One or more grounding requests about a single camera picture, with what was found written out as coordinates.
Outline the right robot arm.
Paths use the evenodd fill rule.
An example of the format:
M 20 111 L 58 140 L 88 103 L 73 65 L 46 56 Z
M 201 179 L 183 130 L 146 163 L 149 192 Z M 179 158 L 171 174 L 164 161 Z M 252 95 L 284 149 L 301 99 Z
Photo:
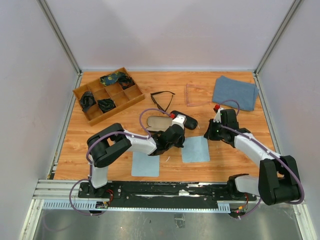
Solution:
M 214 107 L 215 117 L 210 119 L 204 138 L 222 141 L 244 153 L 259 168 L 257 177 L 247 173 L 228 178 L 226 193 L 232 200 L 245 193 L 253 194 L 268 206 L 288 203 L 298 205 L 305 199 L 297 163 L 291 155 L 280 155 L 258 141 L 246 128 L 240 128 L 237 112 Z

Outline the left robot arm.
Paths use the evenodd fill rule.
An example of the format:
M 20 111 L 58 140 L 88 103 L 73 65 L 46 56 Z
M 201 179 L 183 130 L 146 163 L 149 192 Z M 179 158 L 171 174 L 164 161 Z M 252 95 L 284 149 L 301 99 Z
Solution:
M 139 135 L 114 123 L 87 140 L 86 159 L 90 164 L 89 191 L 96 198 L 107 193 L 108 168 L 125 152 L 159 156 L 172 147 L 183 148 L 185 129 L 182 123 L 173 123 L 165 131 Z

